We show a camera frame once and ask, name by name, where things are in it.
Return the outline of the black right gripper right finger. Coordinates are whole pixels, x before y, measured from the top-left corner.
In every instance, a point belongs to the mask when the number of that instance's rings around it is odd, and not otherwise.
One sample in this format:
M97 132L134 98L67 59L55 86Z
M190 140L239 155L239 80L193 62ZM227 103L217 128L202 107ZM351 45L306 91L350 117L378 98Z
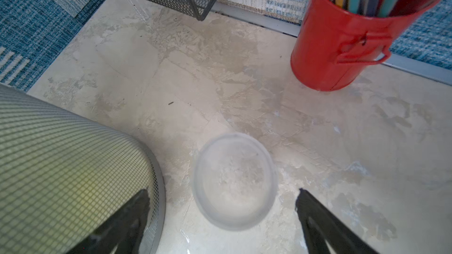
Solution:
M302 226L307 250L310 254L375 254L376 251L309 191L301 188L295 201L295 210Z

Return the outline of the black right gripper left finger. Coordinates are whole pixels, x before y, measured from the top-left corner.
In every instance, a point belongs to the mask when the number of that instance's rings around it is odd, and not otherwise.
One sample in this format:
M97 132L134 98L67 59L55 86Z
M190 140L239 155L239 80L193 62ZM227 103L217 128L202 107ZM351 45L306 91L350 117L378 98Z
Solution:
M139 253L149 210L148 192L142 189L68 253Z

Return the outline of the grey bin with yellow bag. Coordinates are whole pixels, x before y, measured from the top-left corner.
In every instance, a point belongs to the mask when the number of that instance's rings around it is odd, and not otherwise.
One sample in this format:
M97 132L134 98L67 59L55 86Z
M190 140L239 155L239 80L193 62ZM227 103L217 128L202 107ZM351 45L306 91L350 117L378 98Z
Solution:
M138 254L158 249L161 168L133 136L1 87L1 252L69 254L137 192L150 210Z

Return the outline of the small plastic jar with rice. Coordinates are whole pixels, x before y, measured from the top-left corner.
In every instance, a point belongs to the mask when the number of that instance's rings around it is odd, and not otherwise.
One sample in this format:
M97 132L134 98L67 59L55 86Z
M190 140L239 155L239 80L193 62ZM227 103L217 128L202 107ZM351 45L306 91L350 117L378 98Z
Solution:
M207 142L192 170L194 201L218 228L242 231L259 224L273 207L278 177L262 143L242 133Z

